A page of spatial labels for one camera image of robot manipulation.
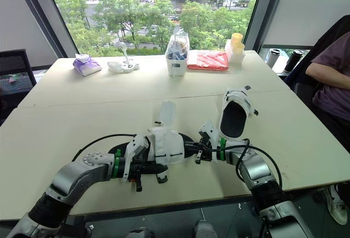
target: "purple tissue pack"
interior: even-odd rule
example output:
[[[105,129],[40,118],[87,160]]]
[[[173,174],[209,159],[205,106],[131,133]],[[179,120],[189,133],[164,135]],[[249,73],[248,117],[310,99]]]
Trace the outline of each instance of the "purple tissue pack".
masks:
[[[76,54],[73,66],[84,77],[102,69],[89,55]]]

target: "purple shirt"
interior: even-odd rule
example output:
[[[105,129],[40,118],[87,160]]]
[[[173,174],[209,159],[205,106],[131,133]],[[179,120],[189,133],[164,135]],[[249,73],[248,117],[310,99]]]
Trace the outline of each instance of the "purple shirt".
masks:
[[[334,41],[312,62],[332,67],[350,77],[350,32]],[[313,103],[320,109],[350,121],[350,90],[324,85]]]

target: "person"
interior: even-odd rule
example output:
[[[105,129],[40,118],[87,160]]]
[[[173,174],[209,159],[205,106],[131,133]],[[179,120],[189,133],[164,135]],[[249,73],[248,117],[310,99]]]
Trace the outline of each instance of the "person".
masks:
[[[323,83],[312,100],[312,111],[350,153],[350,32],[316,56],[306,74]],[[350,183],[327,187],[325,196],[330,215],[345,225]]]

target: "yellow cup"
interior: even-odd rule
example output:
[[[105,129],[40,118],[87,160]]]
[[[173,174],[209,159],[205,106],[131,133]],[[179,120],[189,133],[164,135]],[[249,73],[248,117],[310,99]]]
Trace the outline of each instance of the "yellow cup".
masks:
[[[231,46],[233,47],[235,43],[241,43],[243,35],[240,33],[233,33],[231,36]]]
[[[237,42],[234,43],[233,47],[232,47],[232,51],[234,52],[234,54],[242,54],[244,51],[244,47],[245,45],[242,44],[241,42]]]

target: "black chair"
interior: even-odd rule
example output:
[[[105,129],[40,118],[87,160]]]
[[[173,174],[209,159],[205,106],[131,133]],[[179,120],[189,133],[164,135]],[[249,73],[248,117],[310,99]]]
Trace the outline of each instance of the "black chair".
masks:
[[[350,15],[343,16],[321,36],[313,48],[285,78],[284,82],[297,94],[303,103],[311,108],[312,98],[322,88],[322,83],[308,76],[305,71],[311,61],[345,33],[350,32]]]
[[[36,83],[25,49],[0,52],[0,125]]]

